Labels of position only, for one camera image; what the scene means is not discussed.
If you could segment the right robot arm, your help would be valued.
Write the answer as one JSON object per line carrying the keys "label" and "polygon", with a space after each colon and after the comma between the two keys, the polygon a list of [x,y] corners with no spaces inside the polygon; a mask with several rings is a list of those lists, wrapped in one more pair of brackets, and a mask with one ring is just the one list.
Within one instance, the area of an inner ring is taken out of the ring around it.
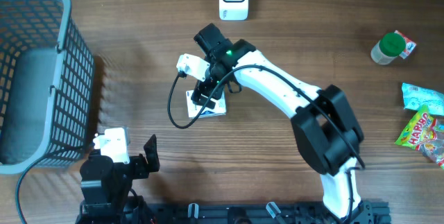
{"label": "right robot arm", "polygon": [[294,78],[251,43],[231,42],[214,24],[200,30],[194,41],[205,55],[195,92],[216,98],[234,82],[281,110],[291,122],[298,152],[321,177],[325,208],[336,220],[351,223],[361,204],[355,172],[365,167],[359,155],[364,133],[344,92]]}

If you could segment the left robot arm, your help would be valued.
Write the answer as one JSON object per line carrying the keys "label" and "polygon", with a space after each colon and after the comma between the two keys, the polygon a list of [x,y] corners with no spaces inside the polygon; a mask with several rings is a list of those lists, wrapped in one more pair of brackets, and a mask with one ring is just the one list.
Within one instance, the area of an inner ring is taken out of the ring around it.
{"label": "left robot arm", "polygon": [[80,168],[81,190],[77,223],[148,223],[157,219],[142,196],[133,190],[133,181],[146,179],[160,170],[157,137],[144,144],[144,154],[129,157],[129,163],[113,162],[94,151]]}

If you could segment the white blue cardboard box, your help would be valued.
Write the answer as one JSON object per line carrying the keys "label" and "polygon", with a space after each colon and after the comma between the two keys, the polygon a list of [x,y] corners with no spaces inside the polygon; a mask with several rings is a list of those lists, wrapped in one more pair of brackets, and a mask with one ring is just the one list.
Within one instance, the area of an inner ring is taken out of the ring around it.
{"label": "white blue cardboard box", "polygon": [[[202,105],[207,100],[206,96],[202,96],[201,99],[203,100],[201,104],[196,104],[191,100],[191,95],[193,91],[189,90],[186,92],[186,98],[187,98],[187,111],[188,116],[190,119],[193,119],[200,109],[202,108]],[[226,115],[226,103],[225,103],[225,93],[221,93],[221,98],[219,100],[216,100],[214,98],[211,99],[207,107],[203,110],[203,112],[200,115],[200,118],[205,117],[217,117],[221,115]]]}

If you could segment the Haribo gummy candy bag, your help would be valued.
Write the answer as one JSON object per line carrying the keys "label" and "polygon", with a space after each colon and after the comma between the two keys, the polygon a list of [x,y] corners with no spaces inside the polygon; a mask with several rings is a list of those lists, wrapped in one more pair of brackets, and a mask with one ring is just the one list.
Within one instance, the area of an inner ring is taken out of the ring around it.
{"label": "Haribo gummy candy bag", "polygon": [[420,151],[443,169],[443,118],[435,118],[422,105],[401,132],[396,145]]}

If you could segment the green lid white jar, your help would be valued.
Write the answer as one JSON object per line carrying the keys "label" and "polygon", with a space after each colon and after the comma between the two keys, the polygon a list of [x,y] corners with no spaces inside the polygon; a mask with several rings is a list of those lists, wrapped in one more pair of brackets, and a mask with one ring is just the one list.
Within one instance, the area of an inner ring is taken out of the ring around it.
{"label": "green lid white jar", "polygon": [[380,65],[390,64],[396,59],[406,47],[404,38],[397,33],[387,33],[372,48],[370,56],[372,60]]}

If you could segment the light blue tissue pack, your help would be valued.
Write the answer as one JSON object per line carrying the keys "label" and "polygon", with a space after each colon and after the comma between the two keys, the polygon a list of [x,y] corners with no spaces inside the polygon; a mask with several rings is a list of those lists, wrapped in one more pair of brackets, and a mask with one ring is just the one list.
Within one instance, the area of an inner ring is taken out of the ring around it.
{"label": "light blue tissue pack", "polygon": [[418,110],[426,105],[430,114],[443,116],[443,94],[408,83],[402,84],[404,109]]}

